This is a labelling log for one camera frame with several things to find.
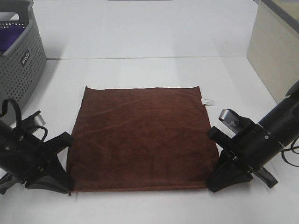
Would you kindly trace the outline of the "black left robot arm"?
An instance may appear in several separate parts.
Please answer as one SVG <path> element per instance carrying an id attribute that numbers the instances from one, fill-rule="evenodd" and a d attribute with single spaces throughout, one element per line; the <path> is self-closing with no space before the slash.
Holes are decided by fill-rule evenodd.
<path id="1" fill-rule="evenodd" d="M 73 190 L 74 183 L 62 167 L 57 154 L 73 144 L 63 132 L 46 142 L 30 133 L 30 129 L 11 128 L 0 124 L 0 168 L 6 174 L 0 179 L 3 195 L 16 183 L 27 189 L 46 189 L 62 194 Z"/>

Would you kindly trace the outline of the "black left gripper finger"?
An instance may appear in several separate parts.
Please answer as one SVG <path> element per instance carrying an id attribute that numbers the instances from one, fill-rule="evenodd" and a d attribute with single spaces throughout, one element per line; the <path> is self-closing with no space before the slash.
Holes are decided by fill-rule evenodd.
<path id="1" fill-rule="evenodd" d="M 73 180 L 61 165 L 58 156 L 54 155 L 39 165 L 35 172 L 26 180 L 27 189 L 45 189 L 62 194 L 73 190 Z"/>
<path id="2" fill-rule="evenodd" d="M 63 132 L 61 135 L 50 139 L 43 143 L 43 158 L 50 158 L 57 155 L 67 147 L 73 145 L 74 138 L 67 132 Z"/>

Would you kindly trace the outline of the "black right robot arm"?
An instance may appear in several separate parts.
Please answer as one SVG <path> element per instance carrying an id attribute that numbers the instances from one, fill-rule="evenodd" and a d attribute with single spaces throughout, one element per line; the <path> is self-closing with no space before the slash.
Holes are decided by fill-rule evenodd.
<path id="1" fill-rule="evenodd" d="M 299 84 L 295 83 L 285 98 L 258 123 L 231 109 L 223 109 L 219 120 L 235 133 L 228 137 L 213 126 L 207 133 L 222 151 L 206 180 L 207 188 L 217 192 L 231 185 L 250 182 L 253 175 L 269 188 L 277 179 L 264 167 L 278 153 L 294 151 L 299 138 Z"/>

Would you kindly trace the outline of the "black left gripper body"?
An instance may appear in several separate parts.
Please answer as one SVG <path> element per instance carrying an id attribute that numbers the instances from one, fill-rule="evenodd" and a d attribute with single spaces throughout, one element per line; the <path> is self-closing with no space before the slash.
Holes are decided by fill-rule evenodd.
<path id="1" fill-rule="evenodd" d="M 1 130 L 0 132 L 0 169 L 5 173 L 1 181 L 24 181 L 39 165 L 50 158 L 43 158 L 43 143 L 48 131 L 41 139 L 31 132 Z"/>

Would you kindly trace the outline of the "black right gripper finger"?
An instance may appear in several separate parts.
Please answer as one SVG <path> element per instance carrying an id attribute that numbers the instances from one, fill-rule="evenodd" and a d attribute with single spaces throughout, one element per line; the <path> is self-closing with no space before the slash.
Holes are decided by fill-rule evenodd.
<path id="1" fill-rule="evenodd" d="M 208 137 L 212 140 L 214 140 L 219 146 L 221 146 L 224 150 L 227 150 L 229 153 L 235 155 L 231 151 L 231 146 L 232 146 L 232 140 L 230 137 L 228 137 L 226 134 L 224 134 L 222 131 L 220 131 L 216 127 L 212 127 L 211 130 L 208 131 Z M 248 166 L 250 174 L 256 175 L 258 178 L 260 178 L 269 188 L 274 187 L 277 183 L 278 180 L 266 169 L 264 166 L 259 169 L 253 169 L 252 167 Z"/>
<path id="2" fill-rule="evenodd" d="M 223 149 L 213 172 L 206 180 L 206 186 L 210 191 L 217 192 L 235 184 L 250 182 L 252 179 L 246 164 Z"/>

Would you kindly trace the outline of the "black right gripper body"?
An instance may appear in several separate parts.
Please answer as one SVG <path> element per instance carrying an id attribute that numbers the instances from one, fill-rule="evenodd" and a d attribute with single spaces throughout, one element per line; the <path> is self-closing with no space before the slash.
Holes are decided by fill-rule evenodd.
<path id="1" fill-rule="evenodd" d="M 235 133 L 231 139 L 231 151 L 244 163 L 259 170 L 282 149 L 283 145 L 259 124 L 231 121 L 230 128 Z"/>

